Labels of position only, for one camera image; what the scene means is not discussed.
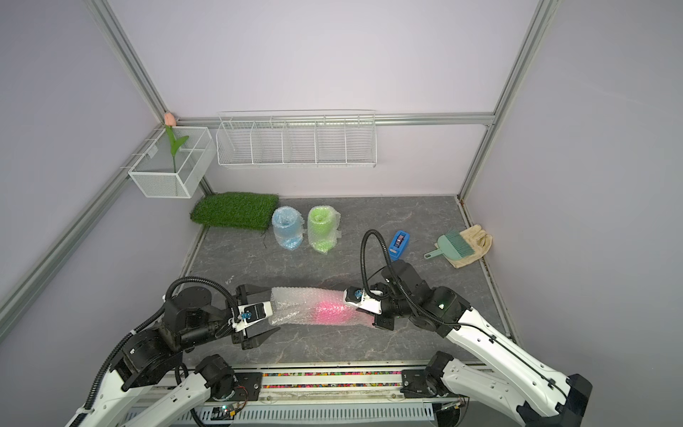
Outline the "bubble wrap sheet stack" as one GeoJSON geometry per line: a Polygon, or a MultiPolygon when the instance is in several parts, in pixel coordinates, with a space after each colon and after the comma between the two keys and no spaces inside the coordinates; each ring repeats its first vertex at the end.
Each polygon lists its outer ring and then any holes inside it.
{"type": "MultiPolygon", "coordinates": [[[[307,325],[307,326],[328,326],[318,325],[313,320],[313,311],[319,302],[338,302],[345,304],[344,292],[322,288],[272,288],[270,302],[273,315],[269,318],[270,325],[307,325]]],[[[371,327],[374,317],[362,311],[357,311],[354,320],[346,326],[366,326],[371,327]]]]}

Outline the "blue tape dispenser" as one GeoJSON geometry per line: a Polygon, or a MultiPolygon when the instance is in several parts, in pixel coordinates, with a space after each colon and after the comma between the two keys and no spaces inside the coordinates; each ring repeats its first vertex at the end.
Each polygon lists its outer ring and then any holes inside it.
{"type": "Polygon", "coordinates": [[[407,249],[410,240],[410,235],[405,231],[398,231],[394,238],[391,240],[391,244],[388,246],[388,252],[391,261],[397,261],[401,258],[407,249]]]}

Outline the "pink plastic wine glass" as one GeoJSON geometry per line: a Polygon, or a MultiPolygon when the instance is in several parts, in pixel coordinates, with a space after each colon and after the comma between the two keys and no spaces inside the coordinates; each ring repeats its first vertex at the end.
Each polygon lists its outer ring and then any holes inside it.
{"type": "Polygon", "coordinates": [[[349,325],[356,315],[352,307],[338,302],[319,302],[313,311],[313,320],[318,325],[349,325]]]}

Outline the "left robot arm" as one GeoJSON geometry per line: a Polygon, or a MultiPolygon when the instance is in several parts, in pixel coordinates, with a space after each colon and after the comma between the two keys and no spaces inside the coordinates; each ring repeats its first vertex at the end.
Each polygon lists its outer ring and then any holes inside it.
{"type": "Polygon", "coordinates": [[[259,286],[243,285],[232,294],[211,279],[176,279],[167,288],[162,307],[110,352],[69,425],[120,425],[130,408],[168,372],[174,372],[176,387],[133,418],[135,425],[169,426],[186,413],[202,425],[197,408],[208,400],[218,402],[220,420],[234,420],[249,401],[257,399],[259,384],[243,384],[220,355],[202,359],[192,371],[183,356],[226,337],[244,350],[263,344],[272,330],[247,334],[249,327],[273,315],[271,302],[249,302],[249,295],[261,291],[259,286]]]}

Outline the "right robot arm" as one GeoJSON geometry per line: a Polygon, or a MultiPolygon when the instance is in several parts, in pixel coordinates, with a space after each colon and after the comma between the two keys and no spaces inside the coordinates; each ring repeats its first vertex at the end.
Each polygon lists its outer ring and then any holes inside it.
{"type": "Polygon", "coordinates": [[[366,262],[360,263],[361,288],[349,288],[345,302],[372,314],[377,328],[391,330],[396,318],[467,350],[492,369],[486,374],[444,352],[437,352],[423,371],[428,395],[448,393],[478,400],[521,426],[578,426],[582,423],[592,384],[579,374],[565,375],[542,363],[492,324],[455,290],[431,288],[414,267],[391,260],[377,230],[367,231],[360,244],[366,252],[376,238],[385,261],[383,280],[371,285],[366,262]]]}

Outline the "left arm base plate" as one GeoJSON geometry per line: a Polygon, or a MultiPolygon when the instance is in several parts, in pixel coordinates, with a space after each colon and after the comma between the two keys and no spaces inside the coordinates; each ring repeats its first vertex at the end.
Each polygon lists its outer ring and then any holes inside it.
{"type": "Polygon", "coordinates": [[[263,374],[261,372],[238,372],[220,380],[212,387],[215,401],[256,401],[259,399],[263,374]]]}

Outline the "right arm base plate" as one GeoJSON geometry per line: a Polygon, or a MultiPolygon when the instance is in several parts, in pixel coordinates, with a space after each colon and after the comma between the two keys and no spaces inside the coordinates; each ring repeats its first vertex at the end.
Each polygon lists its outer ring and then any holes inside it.
{"type": "Polygon", "coordinates": [[[426,369],[404,369],[401,371],[400,393],[407,399],[459,398],[460,395],[446,389],[441,380],[426,369]]]}

